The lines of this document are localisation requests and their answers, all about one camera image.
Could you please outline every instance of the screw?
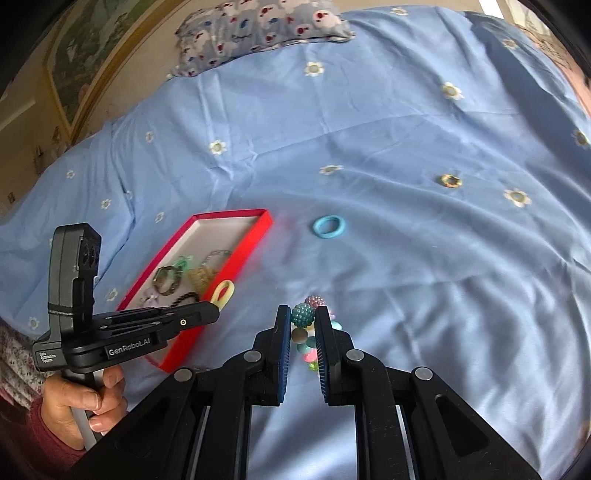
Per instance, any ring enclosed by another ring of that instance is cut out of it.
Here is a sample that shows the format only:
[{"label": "screw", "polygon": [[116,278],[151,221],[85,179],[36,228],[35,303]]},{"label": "screw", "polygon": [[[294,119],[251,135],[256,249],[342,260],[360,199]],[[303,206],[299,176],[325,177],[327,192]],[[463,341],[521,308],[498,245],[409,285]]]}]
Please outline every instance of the screw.
[{"label": "screw", "polygon": [[431,380],[433,378],[433,372],[431,372],[427,367],[418,367],[414,374],[417,376],[419,380]]},{"label": "screw", "polygon": [[349,350],[346,355],[347,358],[353,362],[359,362],[360,360],[363,360],[363,357],[365,356],[361,350],[357,350],[356,348]]},{"label": "screw", "polygon": [[187,380],[191,380],[192,377],[193,372],[188,368],[180,368],[174,373],[174,379],[177,382],[186,382]]},{"label": "screw", "polygon": [[247,362],[258,362],[261,358],[262,355],[260,352],[256,351],[256,350],[249,350],[248,352],[246,352],[244,354],[244,360],[246,360]]}]

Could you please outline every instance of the handle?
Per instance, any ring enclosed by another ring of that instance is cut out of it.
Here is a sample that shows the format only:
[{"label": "handle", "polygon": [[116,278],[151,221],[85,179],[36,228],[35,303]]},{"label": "handle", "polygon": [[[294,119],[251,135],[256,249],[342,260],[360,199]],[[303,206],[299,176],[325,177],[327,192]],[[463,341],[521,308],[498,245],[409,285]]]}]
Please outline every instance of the handle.
[{"label": "handle", "polygon": [[[97,370],[96,372],[89,374],[77,374],[71,370],[62,370],[61,376],[70,382],[90,387],[93,390],[98,390],[103,385],[102,370]],[[76,421],[76,425],[78,425],[80,433],[82,434],[84,447],[86,448],[86,451],[88,451],[96,445],[96,442],[103,438],[100,433],[94,432],[90,428],[90,425],[88,425],[88,419],[94,416],[94,413],[88,410],[82,410],[81,408],[73,408],[72,415]]]}]

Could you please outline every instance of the finger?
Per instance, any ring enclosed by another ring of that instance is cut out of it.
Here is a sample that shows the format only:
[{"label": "finger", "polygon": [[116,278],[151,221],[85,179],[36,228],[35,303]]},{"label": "finger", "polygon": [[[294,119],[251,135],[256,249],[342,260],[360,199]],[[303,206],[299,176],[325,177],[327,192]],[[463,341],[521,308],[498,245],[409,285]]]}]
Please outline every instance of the finger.
[{"label": "finger", "polygon": [[121,402],[123,391],[125,389],[125,380],[121,380],[115,384],[113,388],[103,387],[99,390],[102,404],[99,409],[95,410],[97,415],[113,410]]},{"label": "finger", "polygon": [[65,380],[61,375],[52,375],[45,380],[43,395],[49,404],[58,407],[98,410],[102,404],[102,400],[96,391],[84,385]]},{"label": "finger", "polygon": [[123,380],[123,368],[121,368],[121,365],[107,367],[103,371],[103,385],[107,388],[113,388],[121,380]]},{"label": "finger", "polygon": [[[129,410],[125,410],[125,411],[123,412],[123,419],[124,419],[124,418],[125,418],[127,415],[129,415]],[[101,434],[102,436],[105,436],[105,435],[107,435],[107,433],[109,433],[109,432],[101,432],[100,434]]]},{"label": "finger", "polygon": [[127,412],[127,399],[123,397],[119,405],[113,410],[109,410],[101,415],[95,415],[88,421],[90,428],[94,432],[108,432],[125,416]]}]

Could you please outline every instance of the person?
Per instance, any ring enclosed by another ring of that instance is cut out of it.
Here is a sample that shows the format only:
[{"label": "person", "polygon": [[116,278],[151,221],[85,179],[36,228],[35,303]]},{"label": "person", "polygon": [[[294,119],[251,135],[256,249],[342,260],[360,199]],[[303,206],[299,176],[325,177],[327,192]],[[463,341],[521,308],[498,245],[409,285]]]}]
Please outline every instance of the person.
[{"label": "person", "polygon": [[83,454],[84,443],[71,407],[94,412],[90,428],[106,434],[127,413],[121,366],[106,368],[104,387],[95,391],[65,380],[59,373],[44,382],[43,396],[26,415],[0,398],[0,465],[3,478],[50,480],[61,476]]}]

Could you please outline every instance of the picture frame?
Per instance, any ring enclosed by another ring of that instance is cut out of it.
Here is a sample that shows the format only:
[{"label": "picture frame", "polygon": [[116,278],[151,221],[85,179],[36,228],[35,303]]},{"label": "picture frame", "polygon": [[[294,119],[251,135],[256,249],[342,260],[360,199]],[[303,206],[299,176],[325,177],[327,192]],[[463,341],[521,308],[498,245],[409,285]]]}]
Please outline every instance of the picture frame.
[{"label": "picture frame", "polygon": [[77,0],[58,22],[44,74],[70,145],[102,92],[148,34],[187,0]]}]

